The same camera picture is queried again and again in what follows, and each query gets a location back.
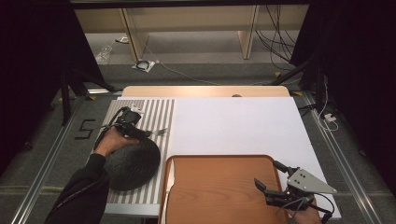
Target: robotic arm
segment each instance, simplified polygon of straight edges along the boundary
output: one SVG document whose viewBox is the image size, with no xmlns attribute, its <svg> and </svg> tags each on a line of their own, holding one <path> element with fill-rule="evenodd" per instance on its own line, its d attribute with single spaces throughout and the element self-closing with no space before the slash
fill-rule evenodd
<svg viewBox="0 0 396 224">
<path fill-rule="evenodd" d="M 269 190 L 260 180 L 254 178 L 256 188 L 265 195 L 268 205 L 293 211 L 305 210 L 310 206 L 325 213 L 322 223 L 326 223 L 332 217 L 332 212 L 317 207 L 312 202 L 315 199 L 315 194 L 333 194 L 337 192 L 336 189 L 299 167 L 287 167 L 279 161 L 274 161 L 273 165 L 282 173 L 288 173 L 288 186 L 284 191 Z"/>
</svg>

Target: black bowl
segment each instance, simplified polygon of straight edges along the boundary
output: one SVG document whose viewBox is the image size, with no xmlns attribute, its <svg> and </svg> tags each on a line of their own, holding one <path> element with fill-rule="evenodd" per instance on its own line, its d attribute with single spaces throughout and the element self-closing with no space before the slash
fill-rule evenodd
<svg viewBox="0 0 396 224">
<path fill-rule="evenodd" d="M 148 138 L 141 140 L 139 145 L 117 150 L 105 165 L 110 188 L 132 190 L 143 186 L 157 174 L 160 162 L 161 152 Z"/>
</svg>

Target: human hand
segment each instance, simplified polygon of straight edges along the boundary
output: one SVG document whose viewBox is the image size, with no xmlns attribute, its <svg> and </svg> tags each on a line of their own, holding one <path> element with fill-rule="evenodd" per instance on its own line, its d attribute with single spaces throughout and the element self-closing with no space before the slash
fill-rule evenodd
<svg viewBox="0 0 396 224">
<path fill-rule="evenodd" d="M 137 145 L 137 144 L 139 144 L 138 139 L 124 137 L 117 131 L 116 127 L 111 127 L 106 132 L 102 141 L 100 141 L 94 153 L 100 154 L 107 158 L 111 153 L 115 152 L 117 149 L 129 145 Z"/>
<path fill-rule="evenodd" d="M 312 202 L 313 205 L 317 205 L 316 200 Z M 292 211 L 285 209 L 299 224 L 320 224 L 320 216 L 318 210 L 309 207 L 303 211 Z"/>
</svg>

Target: white cable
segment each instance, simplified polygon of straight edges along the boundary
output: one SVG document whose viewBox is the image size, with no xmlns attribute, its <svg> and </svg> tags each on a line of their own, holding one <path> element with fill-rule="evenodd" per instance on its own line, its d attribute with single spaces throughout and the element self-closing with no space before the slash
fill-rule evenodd
<svg viewBox="0 0 396 224">
<path fill-rule="evenodd" d="M 325 127 L 323 127 L 323 125 L 321 124 L 321 121 L 320 121 L 320 116 L 321 116 L 321 114 L 323 113 L 324 109 L 326 108 L 327 102 L 328 102 L 328 100 L 329 100 L 329 94 L 328 94 L 328 92 L 327 92 L 327 84 L 325 83 L 324 86 L 325 86 L 325 88 L 326 88 L 326 101 L 325 101 L 325 103 L 324 103 L 324 106 L 323 106 L 322 110 L 320 111 L 320 113 L 319 113 L 318 116 L 317 116 L 318 124 L 319 124 L 319 126 L 320 126 L 322 129 L 324 129 L 324 130 L 327 130 L 327 131 L 329 131 L 329 132 L 335 132 L 335 131 L 338 130 L 338 124 L 337 124 L 335 121 L 332 121 L 332 123 L 334 123 L 335 126 L 336 126 L 335 129 L 330 129 L 330 128 L 325 128 Z"/>
<path fill-rule="evenodd" d="M 148 50 L 148 52 L 149 52 L 152 56 L 154 56 L 154 58 L 157 58 L 157 59 L 158 59 L 158 57 L 151 51 L 151 49 L 146 45 L 146 43 L 144 43 L 144 42 L 141 41 L 139 38 L 137 38 L 137 36 L 135 36 L 134 38 L 137 39 L 140 43 L 142 43 L 142 44 L 145 46 L 145 48 Z M 191 79 L 191 80 L 198 81 L 198 82 L 204 82 L 204 83 L 212 84 L 212 85 L 215 85 L 215 86 L 223 86 L 223 84 L 219 84 L 219 83 L 216 83 L 216 82 L 211 82 L 211 81 L 206 81 L 206 80 L 201 80 L 201 79 L 197 79 L 197 78 L 190 77 L 190 76 L 188 76 L 188 75 L 186 75 L 186 74 L 184 74 L 184 73 L 182 73 L 182 72 L 179 72 L 179 71 L 177 71 L 177 70 L 174 70 L 174 69 L 171 69 L 171 68 L 167 67 L 164 63 L 161 62 L 161 60 L 159 60 L 159 61 L 160 61 L 160 64 L 161 64 L 164 68 L 166 68 L 167 70 L 169 70 L 169 71 L 171 71 L 171 72 L 180 74 L 180 75 L 182 75 L 183 77 L 187 77 L 187 78 L 189 78 L 189 79 Z M 256 82 L 256 83 L 247 84 L 247 85 L 248 85 L 248 86 L 255 86 L 255 85 L 267 84 L 267 83 L 271 83 L 271 81 L 267 81 L 267 82 Z"/>
</svg>

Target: metal rail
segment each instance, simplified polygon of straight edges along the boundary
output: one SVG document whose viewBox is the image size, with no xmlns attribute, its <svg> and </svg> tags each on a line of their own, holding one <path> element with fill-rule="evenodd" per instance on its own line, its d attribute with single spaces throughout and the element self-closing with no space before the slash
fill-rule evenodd
<svg viewBox="0 0 396 224">
<path fill-rule="evenodd" d="M 309 92 L 304 93 L 304 98 L 310 105 L 315 103 L 313 96 Z M 326 141 L 327 146 L 329 147 L 329 150 L 332 153 L 332 156 L 334 157 L 338 168 L 340 169 L 341 174 L 343 175 L 346 184 L 348 185 L 367 223 L 382 223 L 379 214 L 375 210 L 373 202 L 371 201 L 363 185 L 357 178 L 352 166 L 350 165 L 347 157 L 344 155 L 343 150 L 338 145 L 334 135 L 332 135 L 332 132 L 325 131 L 322 127 L 320 127 L 320 125 L 318 124 L 318 112 L 316 110 L 312 113 L 312 117 L 316 121 L 318 128 L 323 135 L 323 138 Z"/>
<path fill-rule="evenodd" d="M 14 218 L 12 219 L 11 222 L 12 224 L 25 223 L 30 213 L 32 212 L 33 206 L 35 205 L 35 202 L 37 201 L 37 198 L 40 194 L 40 190 L 50 174 L 52 166 L 58 157 L 59 151 L 64 144 L 65 137 L 69 132 L 70 126 L 73 124 L 73 121 L 76 117 L 79 108 L 82 105 L 82 102 L 83 102 L 83 97 L 78 97 L 76 99 L 75 108 L 71 114 L 70 119 L 59 131 L 51 149 L 49 150 L 49 154 L 47 155 L 47 158 L 44 160 L 40 170 L 38 171 L 37 176 L 35 177 L 35 180 L 33 181 L 33 184 L 27 191 L 26 195 L 23 198 L 23 201 L 21 202 L 19 208 L 17 209 L 17 212 Z"/>
</svg>

